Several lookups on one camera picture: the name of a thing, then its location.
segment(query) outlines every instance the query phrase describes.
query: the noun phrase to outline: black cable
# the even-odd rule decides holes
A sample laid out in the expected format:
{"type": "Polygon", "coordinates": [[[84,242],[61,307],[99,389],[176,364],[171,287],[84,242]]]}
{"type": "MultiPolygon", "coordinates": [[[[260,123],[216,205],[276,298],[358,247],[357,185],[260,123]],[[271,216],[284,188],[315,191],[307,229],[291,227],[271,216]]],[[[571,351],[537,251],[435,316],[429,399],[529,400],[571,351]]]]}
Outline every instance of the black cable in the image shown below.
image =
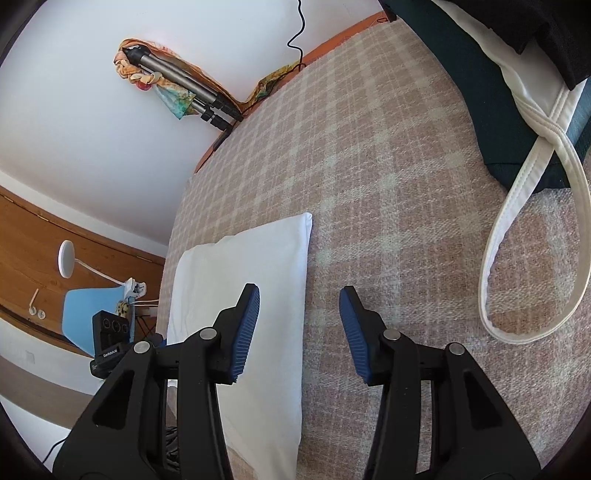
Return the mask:
{"type": "Polygon", "coordinates": [[[300,47],[297,47],[297,46],[295,46],[295,45],[292,45],[292,44],[291,44],[291,42],[293,42],[293,41],[294,41],[294,40],[295,40],[297,37],[299,37],[299,36],[300,36],[300,35],[303,33],[303,31],[306,29],[306,19],[304,18],[304,14],[303,14],[303,13],[302,13],[302,11],[301,11],[301,0],[298,0],[297,11],[298,11],[298,13],[300,14],[300,18],[301,18],[301,29],[300,29],[300,31],[299,31],[298,33],[296,33],[296,34],[295,34],[295,35],[294,35],[294,36],[293,36],[293,37],[292,37],[292,38],[289,40],[289,42],[287,42],[287,46],[288,46],[289,48],[293,48],[294,50],[297,50],[297,51],[299,51],[299,52],[300,52],[300,61],[299,61],[299,62],[297,63],[297,65],[296,65],[296,66],[294,66],[294,67],[293,67],[293,68],[292,68],[292,69],[291,69],[289,72],[285,72],[284,74],[282,74],[282,75],[278,76],[276,80],[274,80],[272,83],[270,82],[270,85],[269,85],[269,83],[268,83],[268,84],[267,84],[267,87],[268,87],[268,89],[269,89],[268,93],[267,93],[267,94],[266,94],[264,97],[261,97],[261,98],[259,98],[259,99],[258,99],[258,100],[257,100],[255,103],[253,103],[253,104],[252,104],[250,107],[248,107],[246,110],[244,110],[244,111],[242,112],[242,114],[243,114],[243,115],[244,115],[244,114],[246,114],[246,113],[248,113],[248,111],[249,111],[249,110],[250,110],[252,107],[254,107],[255,105],[257,105],[257,104],[258,104],[260,101],[262,101],[262,100],[264,100],[265,98],[269,97],[269,95],[270,95],[270,94],[272,94],[272,92],[273,92],[273,88],[275,88],[275,85],[277,85],[277,83],[279,83],[281,80],[283,80],[283,78],[285,78],[287,75],[289,75],[289,74],[290,74],[291,72],[293,72],[295,69],[298,69],[298,72],[301,72],[301,68],[306,66],[306,64],[305,64],[305,63],[303,63],[303,60],[304,60],[304,51],[303,51],[303,50],[302,50],[300,47]]]}
{"type": "Polygon", "coordinates": [[[47,459],[49,458],[49,456],[51,455],[51,453],[53,452],[53,449],[54,449],[55,447],[57,447],[57,446],[58,446],[60,443],[63,443],[63,442],[65,442],[65,441],[66,441],[66,438],[65,438],[65,439],[61,439],[59,442],[55,442],[55,443],[53,444],[53,447],[51,447],[51,448],[50,448],[49,452],[47,453],[47,455],[45,455],[45,458],[43,459],[43,461],[42,461],[41,463],[45,463],[45,462],[47,461],[47,459]]]}
{"type": "Polygon", "coordinates": [[[180,472],[178,459],[178,428],[173,426],[166,427],[165,443],[166,462],[168,467],[180,472]]]}
{"type": "Polygon", "coordinates": [[[298,33],[296,33],[291,38],[291,40],[289,42],[287,42],[287,46],[289,48],[293,48],[294,50],[299,50],[299,52],[300,52],[300,61],[298,62],[298,65],[296,65],[296,66],[300,67],[300,69],[298,70],[298,72],[301,72],[301,65],[302,65],[302,62],[301,61],[304,58],[304,51],[300,47],[297,47],[297,46],[291,44],[291,42],[293,42],[297,37],[299,37],[302,34],[302,32],[306,29],[306,19],[304,18],[304,14],[301,12],[301,0],[297,0],[297,3],[298,3],[298,5],[297,5],[297,11],[300,14],[300,18],[301,18],[301,29],[300,29],[300,31],[298,33]]]}
{"type": "Polygon", "coordinates": [[[254,102],[250,107],[248,107],[246,110],[244,110],[242,112],[242,114],[246,114],[248,113],[248,111],[254,107],[255,105],[258,105],[260,102],[262,102],[265,98],[269,97],[269,95],[271,95],[273,93],[273,89],[275,88],[275,85],[277,85],[280,81],[282,81],[285,77],[287,77],[291,72],[293,72],[297,67],[305,67],[306,64],[305,63],[299,63],[298,65],[296,65],[295,67],[293,67],[289,72],[285,72],[282,75],[279,75],[275,80],[273,80],[272,82],[269,82],[267,85],[270,85],[269,87],[269,93],[267,93],[264,97],[259,98],[256,102],[254,102]]]}
{"type": "Polygon", "coordinates": [[[136,321],[137,321],[137,323],[138,323],[138,325],[139,325],[139,328],[141,328],[141,329],[142,329],[142,333],[144,334],[144,338],[145,338],[145,336],[146,336],[146,335],[148,335],[148,334],[146,333],[146,331],[145,331],[144,327],[142,326],[142,322],[141,322],[141,320],[144,320],[144,319],[142,318],[142,316],[141,316],[141,315],[136,315],[136,316],[135,316],[135,319],[136,319],[136,321]]]}
{"type": "Polygon", "coordinates": [[[152,333],[155,328],[156,328],[156,324],[154,323],[154,326],[148,330],[148,333],[146,333],[146,335],[144,336],[144,338],[142,338],[142,340],[146,340],[146,338],[148,337],[148,335],[150,335],[150,333],[152,333]]]}
{"type": "Polygon", "coordinates": [[[145,329],[144,329],[144,327],[142,327],[142,333],[144,334],[144,339],[145,339],[148,336],[148,334],[150,333],[150,328],[148,327],[148,322],[146,322],[145,315],[142,315],[140,318],[141,318],[142,322],[144,322],[145,329]]]}

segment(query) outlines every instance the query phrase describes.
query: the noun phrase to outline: white lamp head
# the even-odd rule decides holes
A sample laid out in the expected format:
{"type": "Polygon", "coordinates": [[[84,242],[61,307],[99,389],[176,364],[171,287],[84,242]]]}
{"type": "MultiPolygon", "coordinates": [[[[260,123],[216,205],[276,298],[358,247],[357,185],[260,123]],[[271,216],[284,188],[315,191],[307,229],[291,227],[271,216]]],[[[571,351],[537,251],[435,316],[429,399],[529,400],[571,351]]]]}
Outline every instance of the white lamp head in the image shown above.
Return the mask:
{"type": "Polygon", "coordinates": [[[74,273],[75,264],[76,252],[74,251],[74,244],[69,240],[64,240],[60,246],[60,252],[57,254],[57,266],[60,269],[61,276],[70,278],[74,273]]]}

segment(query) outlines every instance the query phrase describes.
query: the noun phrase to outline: wooden wall panel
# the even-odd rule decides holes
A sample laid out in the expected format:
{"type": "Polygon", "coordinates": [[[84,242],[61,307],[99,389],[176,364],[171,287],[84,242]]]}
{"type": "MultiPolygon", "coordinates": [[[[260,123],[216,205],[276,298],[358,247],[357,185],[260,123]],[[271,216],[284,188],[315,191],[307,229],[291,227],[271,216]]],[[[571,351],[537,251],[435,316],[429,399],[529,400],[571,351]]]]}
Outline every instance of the wooden wall panel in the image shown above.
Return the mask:
{"type": "Polygon", "coordinates": [[[145,298],[158,297],[162,262],[146,260],[150,257],[148,254],[140,258],[129,250],[98,243],[0,196],[0,303],[17,315],[61,334],[66,292],[75,288],[115,286],[80,265],[76,265],[71,278],[63,278],[57,267],[57,253],[66,239],[74,242],[76,256],[83,262],[120,281],[129,277],[144,281],[148,286],[145,298]],[[28,311],[36,288],[40,291],[34,305],[45,311],[44,320],[31,316],[28,311]]]}
{"type": "Polygon", "coordinates": [[[118,250],[120,252],[132,256],[139,256],[145,258],[158,265],[164,265],[164,258],[159,257],[158,255],[149,254],[148,252],[138,250],[137,248],[130,247],[129,245],[120,244],[115,240],[111,240],[110,238],[106,238],[104,236],[98,235],[97,233],[85,230],[84,228],[78,225],[74,225],[73,223],[70,223],[62,218],[53,215],[52,213],[46,212],[42,208],[39,208],[37,205],[33,205],[32,203],[14,195],[12,192],[10,192],[2,186],[0,186],[0,196],[8,198],[10,201],[16,203],[18,206],[21,206],[25,210],[35,215],[42,216],[54,225],[62,227],[64,230],[76,233],[77,235],[83,236],[84,238],[92,240],[93,242],[96,242],[98,244],[105,245],[106,247],[110,247],[114,250],[118,250]]]}

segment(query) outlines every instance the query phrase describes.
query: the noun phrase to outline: plaid blanket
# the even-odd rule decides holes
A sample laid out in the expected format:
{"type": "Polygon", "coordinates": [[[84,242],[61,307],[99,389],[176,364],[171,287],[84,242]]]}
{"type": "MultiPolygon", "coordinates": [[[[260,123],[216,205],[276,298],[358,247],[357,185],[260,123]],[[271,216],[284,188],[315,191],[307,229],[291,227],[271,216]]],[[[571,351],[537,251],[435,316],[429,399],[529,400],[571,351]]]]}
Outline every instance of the plaid blanket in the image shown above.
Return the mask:
{"type": "MultiPolygon", "coordinates": [[[[371,447],[381,389],[355,374],[337,302],[348,284],[415,342],[463,343],[546,463],[591,394],[591,301],[586,295],[564,328],[532,345],[488,336],[478,319],[478,275],[505,195],[441,65],[401,20],[379,24],[266,100],[188,182],[157,330],[166,333],[185,250],[309,211],[298,477],[361,478],[371,447]]],[[[577,242],[570,191],[535,195],[493,268],[492,321],[525,332],[556,313],[574,279],[577,242]]],[[[429,418],[424,402],[421,469],[429,418]]]]}

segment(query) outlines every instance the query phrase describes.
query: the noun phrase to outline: white pillow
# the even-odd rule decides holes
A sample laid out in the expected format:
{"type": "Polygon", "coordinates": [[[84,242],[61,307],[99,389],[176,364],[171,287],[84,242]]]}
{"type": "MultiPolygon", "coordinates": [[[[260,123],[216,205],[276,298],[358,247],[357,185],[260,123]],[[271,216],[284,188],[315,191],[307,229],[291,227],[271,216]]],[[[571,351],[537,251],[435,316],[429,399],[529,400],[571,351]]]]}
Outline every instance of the white pillow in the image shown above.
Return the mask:
{"type": "Polygon", "coordinates": [[[211,326],[236,304],[246,283],[259,287],[261,308],[244,373],[234,385],[217,386],[226,444],[259,480],[296,477],[311,229],[312,215],[304,213],[198,245],[183,254],[174,277],[168,345],[211,326]]]}

